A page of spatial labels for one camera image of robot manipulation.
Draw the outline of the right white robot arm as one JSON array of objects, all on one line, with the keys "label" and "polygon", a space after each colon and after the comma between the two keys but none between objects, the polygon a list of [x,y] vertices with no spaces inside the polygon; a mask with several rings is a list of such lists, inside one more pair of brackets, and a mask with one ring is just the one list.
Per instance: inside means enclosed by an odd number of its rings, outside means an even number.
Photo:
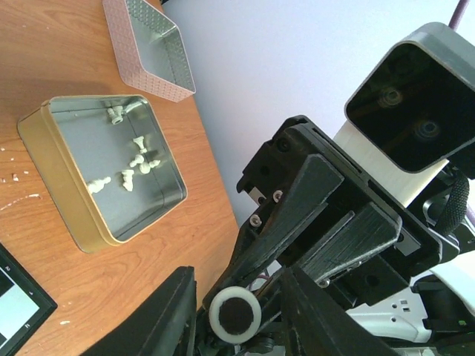
[{"label": "right white robot arm", "polygon": [[397,202],[305,116],[287,119],[259,149],[237,184],[258,192],[229,266],[204,306],[243,286],[270,262],[297,266],[345,309],[377,306],[398,316],[422,311],[430,341],[474,330],[461,297],[428,269],[451,254],[442,236]]}]

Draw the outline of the white chess piece felt base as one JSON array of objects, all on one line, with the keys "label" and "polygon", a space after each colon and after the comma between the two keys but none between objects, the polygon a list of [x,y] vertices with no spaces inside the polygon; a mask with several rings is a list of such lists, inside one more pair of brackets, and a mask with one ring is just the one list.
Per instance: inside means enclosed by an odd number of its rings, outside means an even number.
[{"label": "white chess piece felt base", "polygon": [[261,305],[249,290],[232,286],[213,298],[208,319],[215,335],[226,343],[239,345],[250,340],[261,326]]}]

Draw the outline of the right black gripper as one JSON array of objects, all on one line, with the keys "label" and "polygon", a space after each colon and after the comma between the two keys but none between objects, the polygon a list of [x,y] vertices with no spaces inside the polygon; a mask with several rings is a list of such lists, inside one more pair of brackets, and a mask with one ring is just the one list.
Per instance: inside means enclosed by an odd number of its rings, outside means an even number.
[{"label": "right black gripper", "polygon": [[344,308],[374,305],[460,253],[454,235],[405,208],[305,116],[286,119],[263,143],[237,190],[257,191],[258,208],[204,308],[273,260],[328,281],[328,295]]}]

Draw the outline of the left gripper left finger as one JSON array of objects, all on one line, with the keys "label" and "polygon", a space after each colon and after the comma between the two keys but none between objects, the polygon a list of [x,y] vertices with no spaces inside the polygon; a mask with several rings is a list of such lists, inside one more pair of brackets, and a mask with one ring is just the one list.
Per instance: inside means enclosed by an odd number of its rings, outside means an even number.
[{"label": "left gripper left finger", "polygon": [[193,355],[197,283],[181,266],[121,324],[87,349],[88,355]]}]

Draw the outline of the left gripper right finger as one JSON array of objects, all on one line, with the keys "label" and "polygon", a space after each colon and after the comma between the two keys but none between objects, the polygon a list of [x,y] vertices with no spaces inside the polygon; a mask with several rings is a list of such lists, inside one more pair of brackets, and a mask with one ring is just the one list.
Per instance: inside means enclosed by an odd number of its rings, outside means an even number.
[{"label": "left gripper right finger", "polygon": [[299,268],[280,276],[286,355],[396,355]]}]

